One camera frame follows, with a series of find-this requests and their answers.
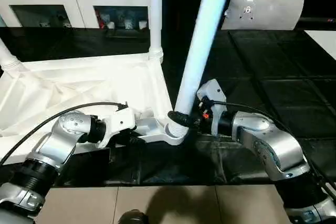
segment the white clamp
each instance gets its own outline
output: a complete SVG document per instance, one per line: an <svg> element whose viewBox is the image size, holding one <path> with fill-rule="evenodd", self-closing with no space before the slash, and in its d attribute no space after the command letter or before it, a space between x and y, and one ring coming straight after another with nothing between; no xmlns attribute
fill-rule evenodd
<svg viewBox="0 0 336 224"><path fill-rule="evenodd" d="M103 140L96 144L97 148L105 148L111 137L117 135L122 130L133 129L135 127L134 112L131 108L115 111L103 118L102 121L106 124L106 132Z"/></svg>
<svg viewBox="0 0 336 224"><path fill-rule="evenodd" d="M203 97L208 97L210 100L226 102L226 97L216 79L212 79L203 84L197 91L197 97L200 101ZM213 114L211 135L217 136L219 120L221 119L223 112L227 111L227 109L224 105L215 104L211 107L211 110Z"/></svg>

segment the floor tile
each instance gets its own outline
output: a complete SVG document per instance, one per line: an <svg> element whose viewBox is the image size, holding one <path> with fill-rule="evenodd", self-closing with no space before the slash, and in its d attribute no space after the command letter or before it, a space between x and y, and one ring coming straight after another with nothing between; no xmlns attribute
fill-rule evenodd
<svg viewBox="0 0 336 224"><path fill-rule="evenodd" d="M129 210L149 216L150 224L220 224L215 187L119 188L114 224Z"/></svg>
<svg viewBox="0 0 336 224"><path fill-rule="evenodd" d="M117 188L52 189L37 224L111 224Z"/></svg>
<svg viewBox="0 0 336 224"><path fill-rule="evenodd" d="M217 186L222 223L289 224L273 185Z"/></svg>

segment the white tube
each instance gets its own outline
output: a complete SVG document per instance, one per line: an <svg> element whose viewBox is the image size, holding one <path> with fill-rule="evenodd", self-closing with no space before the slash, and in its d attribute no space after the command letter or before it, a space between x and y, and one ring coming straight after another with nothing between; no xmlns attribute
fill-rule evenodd
<svg viewBox="0 0 336 224"><path fill-rule="evenodd" d="M161 0L151 0L150 6L150 36L151 45L149 49L150 58L161 58L163 51L161 47L162 28L162 4Z"/></svg>
<svg viewBox="0 0 336 224"><path fill-rule="evenodd" d="M20 65L20 61L11 54L0 39L0 66L4 71L13 70Z"/></svg>
<svg viewBox="0 0 336 224"><path fill-rule="evenodd" d="M201 0L175 111L191 112L225 1ZM185 135L187 131L188 128L173 121L169 123L169 132L176 137Z"/></svg>

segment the black tablecloth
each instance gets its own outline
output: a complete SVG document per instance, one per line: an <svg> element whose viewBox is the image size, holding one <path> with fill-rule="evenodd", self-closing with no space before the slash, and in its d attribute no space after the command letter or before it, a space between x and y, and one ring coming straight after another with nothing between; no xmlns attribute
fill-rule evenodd
<svg viewBox="0 0 336 224"><path fill-rule="evenodd" d="M0 29L22 61L147 52L147 34L116 37L98 29ZM190 39L163 36L162 69L175 104ZM282 120L307 154L336 178L336 61L303 31L219 31L202 82L216 78L228 102ZM17 165L0 169L0 180ZM229 137L191 132L163 142L75 155L56 186L269 183L257 158Z"/></svg>

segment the glass cabinet door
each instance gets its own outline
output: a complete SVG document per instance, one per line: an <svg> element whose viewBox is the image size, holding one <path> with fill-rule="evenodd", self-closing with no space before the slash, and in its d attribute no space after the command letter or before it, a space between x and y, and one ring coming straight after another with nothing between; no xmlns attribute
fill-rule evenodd
<svg viewBox="0 0 336 224"><path fill-rule="evenodd" d="M0 15L8 27L80 27L76 0L0 0Z"/></svg>
<svg viewBox="0 0 336 224"><path fill-rule="evenodd" d="M71 27L62 5L11 5L23 27Z"/></svg>
<svg viewBox="0 0 336 224"><path fill-rule="evenodd" d="M94 6L99 28L145 30L148 28L147 6Z"/></svg>
<svg viewBox="0 0 336 224"><path fill-rule="evenodd" d="M86 28L116 31L151 27L150 0L77 0Z"/></svg>

